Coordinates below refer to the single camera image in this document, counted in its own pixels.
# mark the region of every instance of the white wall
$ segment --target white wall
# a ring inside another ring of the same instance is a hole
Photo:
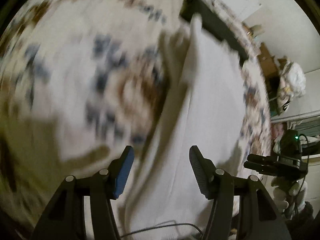
[[[320,69],[307,73],[306,80],[306,94],[294,98],[285,113],[272,118],[273,122],[287,120],[289,117],[297,119],[320,114]]]
[[[259,0],[262,6],[249,16],[249,26],[262,24],[265,42],[276,58],[284,55],[299,63],[305,73],[320,68],[320,36],[294,0]]]

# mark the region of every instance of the black bracket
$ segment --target black bracket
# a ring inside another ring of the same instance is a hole
[[[285,155],[259,156],[249,154],[244,167],[260,174],[285,177],[288,181],[302,179],[308,173],[307,163]]]
[[[133,159],[133,148],[127,146],[108,169],[84,179],[67,176],[42,213],[31,240],[85,240],[84,196],[90,196],[94,238],[120,240],[110,199],[122,194]]]
[[[227,240],[230,233],[233,198],[240,196],[237,240],[290,240],[289,231],[269,193],[255,175],[233,177],[216,169],[197,146],[189,151],[199,189],[208,200],[214,199],[202,240]]]

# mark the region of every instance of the white blanket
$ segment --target white blanket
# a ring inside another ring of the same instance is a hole
[[[170,69],[173,82],[148,157],[141,162],[140,173],[127,193],[126,231],[168,221],[205,227],[212,202],[200,193],[189,148],[197,145],[204,157],[219,167],[237,145],[245,112],[237,53],[201,31],[201,18],[193,17],[185,62],[170,65]],[[232,167],[228,172],[237,173]],[[193,231],[186,226],[162,228],[133,238],[172,239]]]
[[[123,231],[170,219],[203,226],[196,216],[208,202],[183,158],[193,144],[232,175],[251,174],[246,156],[269,149],[257,51],[221,1],[206,1],[248,52],[241,71],[236,54],[201,36],[199,25],[185,34],[183,0],[29,0],[20,9],[0,41],[8,167],[0,169],[0,205],[10,216],[34,226],[65,176],[92,175],[127,144],[136,160],[114,202]],[[153,132],[166,68],[170,90]],[[151,202],[159,192],[165,198]]]

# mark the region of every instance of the fabric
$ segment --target fabric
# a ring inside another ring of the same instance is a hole
[[[315,137],[311,137],[311,136],[307,136],[307,139],[304,137],[304,136],[300,136],[299,137],[299,140],[300,140],[300,143],[303,145],[303,144],[308,144],[308,143],[317,143],[320,141],[320,136],[319,135],[316,135]]]
[[[280,83],[277,91],[277,103],[280,112],[283,113],[288,109],[293,97],[302,97],[305,93],[306,77],[301,66],[287,59],[280,73]]]
[[[238,52],[240,66],[249,59],[245,49],[240,45],[234,33],[202,0],[185,0],[180,11],[180,17],[190,22],[193,14],[198,13],[203,18],[203,28],[217,40],[226,41],[231,49]]]
[[[183,67],[181,77],[174,79],[167,94],[148,159],[141,165],[143,174],[128,193],[127,231],[170,220],[204,228],[212,202],[200,193],[189,162],[189,148],[197,145],[205,158],[221,166],[237,146],[245,110],[239,57],[226,43],[201,30],[200,16],[193,16],[190,32],[183,66],[169,66]],[[228,172],[236,175],[237,167],[229,167]],[[150,231],[133,238],[175,239],[192,230],[164,228],[161,234]]]
[[[292,196],[296,200],[295,203],[290,204],[290,212],[288,213],[289,217],[287,218],[291,219],[294,215],[297,215],[294,212],[295,208],[298,213],[304,209],[306,205],[305,198],[308,190],[308,184],[304,179],[300,179],[296,183],[292,184],[291,181],[287,181],[283,178],[274,178],[271,181],[271,186],[275,187],[273,190],[273,201],[275,202],[279,212],[283,213],[284,210],[289,207],[289,203],[286,200],[288,196]]]

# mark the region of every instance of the wire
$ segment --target wire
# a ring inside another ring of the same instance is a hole
[[[299,139],[300,139],[300,136],[303,136],[303,137],[306,138],[306,140],[307,140],[307,145],[308,145],[308,147],[309,147],[309,141],[308,141],[307,136],[304,135],[303,133],[301,133],[301,134],[299,135]],[[308,153],[307,168],[309,167],[309,157],[310,157],[310,153]],[[302,184],[301,184],[301,186],[300,186],[300,189],[299,189],[297,195],[295,196],[295,199],[291,202],[290,206],[288,207],[288,210],[289,210],[289,208],[291,208],[292,204],[295,204],[295,213],[296,213],[296,215],[297,215],[297,212],[298,212],[298,208],[297,208],[298,195],[299,195],[299,193],[301,192],[301,189],[302,189],[302,186],[303,186],[305,180],[306,180],[306,175],[303,177]]]
[[[155,227],[150,227],[150,228],[143,228],[137,231],[132,231],[130,233],[124,234],[122,236],[120,236],[120,238],[126,237],[126,236],[130,236],[133,234],[137,234],[137,233],[141,233],[141,232],[145,232],[145,231],[149,231],[149,230],[153,230],[153,229],[158,229],[158,228],[166,228],[166,227],[175,227],[175,226],[192,226],[195,229],[197,229],[199,231],[199,233],[203,236],[203,232],[200,230],[199,227],[195,226],[194,224],[190,224],[190,223],[177,223],[177,224],[169,224],[169,225],[162,225],[162,226],[155,226]]]

